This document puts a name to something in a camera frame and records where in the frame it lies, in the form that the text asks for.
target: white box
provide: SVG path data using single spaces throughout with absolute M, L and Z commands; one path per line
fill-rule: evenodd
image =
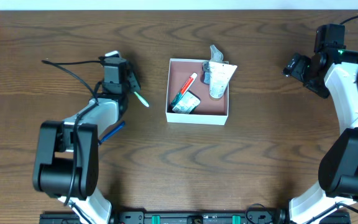
M 216 101 L 209 97 L 209 85 L 201 82 L 203 76 L 203 62 L 205 60 L 171 58 L 168 72 L 167 101 L 165 114 L 168 122 L 190 124 L 224 125 L 229 116 L 229 86 L 224 96 Z M 192 114 L 178 114 L 172 111 L 171 101 L 185 84 L 190 75 L 197 73 L 197 79 L 189 91 L 200 100 L 200 105 Z

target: white tube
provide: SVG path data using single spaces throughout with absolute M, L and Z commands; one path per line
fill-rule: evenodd
M 236 71 L 236 68 L 237 65 L 209 62 L 209 71 L 211 72 L 209 95 L 211 96 L 211 98 L 216 100 L 222 98 L 224 91 L 229 84 L 230 78 Z

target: green connector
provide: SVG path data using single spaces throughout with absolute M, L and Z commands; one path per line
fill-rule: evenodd
M 241 224 L 241 217 L 239 215 L 233 215 L 233 224 Z
M 160 224 L 160 216 L 159 215 L 152 216 L 152 224 Z

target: wood grain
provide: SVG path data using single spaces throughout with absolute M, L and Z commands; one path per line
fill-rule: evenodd
M 88 91 L 40 63 L 92 60 L 120 50 L 135 62 L 146 109 L 130 97 L 127 126 L 99 149 L 99 188 L 114 203 L 147 210 L 242 210 L 285 206 L 317 181 L 339 136 L 332 99 L 281 75 L 294 52 L 312 55 L 318 26 L 358 11 L 0 12 L 0 223 L 37 223 L 61 203 L 32 188 L 39 126 L 82 109 Z M 346 26 L 358 51 L 358 20 Z M 170 58 L 238 65 L 225 126 L 167 123 Z M 70 69 L 88 83 L 98 65 Z M 352 214 L 358 223 L 358 215 Z

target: blue handle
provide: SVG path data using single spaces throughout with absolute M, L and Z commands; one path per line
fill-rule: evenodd
M 101 145 L 103 142 L 105 142 L 105 140 L 109 139 L 111 136 L 116 134 L 124 126 L 125 126 L 125 121 L 121 122 L 121 124 L 118 124 L 117 127 L 115 127 L 113 130 L 107 133 L 101 140 L 99 140 L 99 145 Z

